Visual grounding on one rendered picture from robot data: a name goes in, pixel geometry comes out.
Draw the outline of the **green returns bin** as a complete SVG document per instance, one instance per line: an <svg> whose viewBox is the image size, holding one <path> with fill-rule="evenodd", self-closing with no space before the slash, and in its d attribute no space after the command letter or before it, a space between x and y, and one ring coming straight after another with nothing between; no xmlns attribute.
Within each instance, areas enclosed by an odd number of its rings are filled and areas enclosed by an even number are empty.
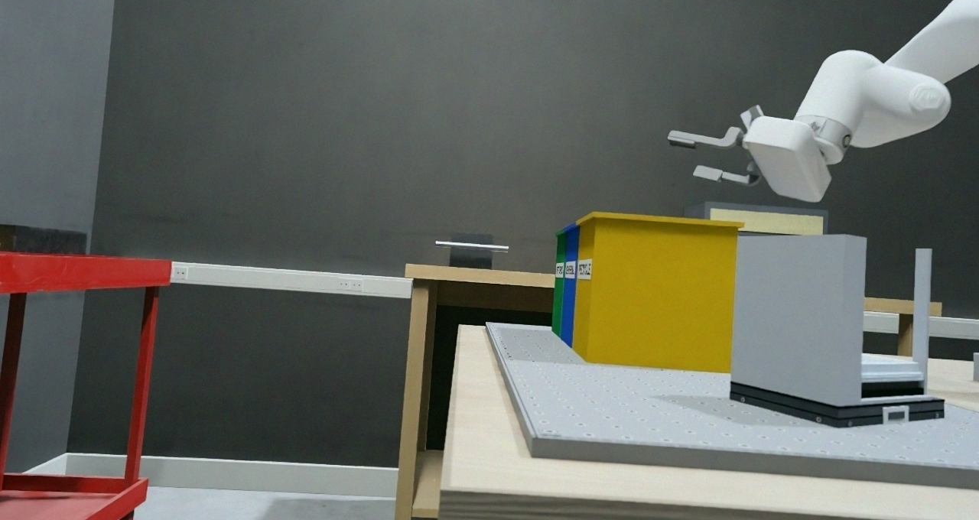
<svg viewBox="0 0 979 520"><path fill-rule="evenodd" d="M561 317L562 317L562 305L563 305L563 293L564 293L564 282L565 282L565 259L566 259L566 247L567 247L567 232L565 229L561 229L558 233L555 233L554 237L558 237L557 245L557 256L556 256L556 269L555 269L555 281L554 281L554 303L553 303L553 315L552 315L552 328L551 331L561 338Z"/></svg>

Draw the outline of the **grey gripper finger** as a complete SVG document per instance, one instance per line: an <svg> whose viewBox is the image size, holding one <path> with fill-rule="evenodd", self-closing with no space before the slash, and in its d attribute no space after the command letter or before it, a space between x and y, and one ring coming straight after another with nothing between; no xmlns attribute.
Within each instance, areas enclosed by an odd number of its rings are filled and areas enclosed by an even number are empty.
<svg viewBox="0 0 979 520"><path fill-rule="evenodd" d="M761 167L759 167L758 162L756 161L750 161L747 170L749 171L749 175L741 176L734 173L719 171L719 169L714 169L712 167L701 167L700 165L698 165L693 175L694 177L700 177L700 178L705 178L708 180L714 180L719 182L723 180L730 180L732 182L737 182L739 184L745 184L749 186L758 184L759 180L761 180L761 177L765 176L763 175L763 172L761 171Z"/></svg>
<svg viewBox="0 0 979 520"><path fill-rule="evenodd" d="M731 127L724 139L714 139L711 137L694 135L682 131L671 131L668 139L670 139L670 146L690 148L690 150L697 150L699 145L711 146L715 148L727 148L727 150L730 150L730 148L734 148L735 146L741 146L745 148L745 151L747 151L750 158L754 158L754 155L751 153L746 143L747 136L748 135L745 135L741 128Z"/></svg>

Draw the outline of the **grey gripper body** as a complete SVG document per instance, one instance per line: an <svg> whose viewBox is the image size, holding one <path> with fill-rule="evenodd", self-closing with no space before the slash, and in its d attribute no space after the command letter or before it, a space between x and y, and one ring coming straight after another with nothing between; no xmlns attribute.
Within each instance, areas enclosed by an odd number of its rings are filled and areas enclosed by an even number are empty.
<svg viewBox="0 0 979 520"><path fill-rule="evenodd" d="M835 143L815 135L810 124L777 117L759 117L746 143L774 191L810 202L819 202L828 189L828 164L845 157Z"/></svg>

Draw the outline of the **blue open bin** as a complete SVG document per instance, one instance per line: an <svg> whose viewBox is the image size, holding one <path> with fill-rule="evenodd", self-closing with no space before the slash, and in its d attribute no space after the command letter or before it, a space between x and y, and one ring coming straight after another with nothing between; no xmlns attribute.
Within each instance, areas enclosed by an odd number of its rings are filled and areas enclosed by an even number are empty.
<svg viewBox="0 0 979 520"><path fill-rule="evenodd" d="M578 236L580 225L572 223L565 227L567 232L567 248L565 259L565 283L561 318L561 341L572 349L574 329L574 307L576 307L576 283L578 260Z"/></svg>

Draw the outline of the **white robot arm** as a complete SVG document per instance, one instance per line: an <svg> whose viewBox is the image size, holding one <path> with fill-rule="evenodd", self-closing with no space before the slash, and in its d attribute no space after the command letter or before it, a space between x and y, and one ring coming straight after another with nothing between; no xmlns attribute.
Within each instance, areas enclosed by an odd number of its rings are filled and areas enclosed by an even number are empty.
<svg viewBox="0 0 979 520"><path fill-rule="evenodd" d="M877 146L941 122L951 108L943 83L977 64L979 0L954 0L885 63L858 50L832 54L794 122L844 154L851 143Z"/></svg>

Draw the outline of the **yellow bin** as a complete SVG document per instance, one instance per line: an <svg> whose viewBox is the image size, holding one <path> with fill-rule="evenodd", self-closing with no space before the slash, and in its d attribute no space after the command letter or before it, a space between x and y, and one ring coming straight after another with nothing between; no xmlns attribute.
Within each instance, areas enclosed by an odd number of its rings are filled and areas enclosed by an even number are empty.
<svg viewBox="0 0 979 520"><path fill-rule="evenodd" d="M592 211L576 225L578 356L730 374L737 236L745 223Z"/></svg>

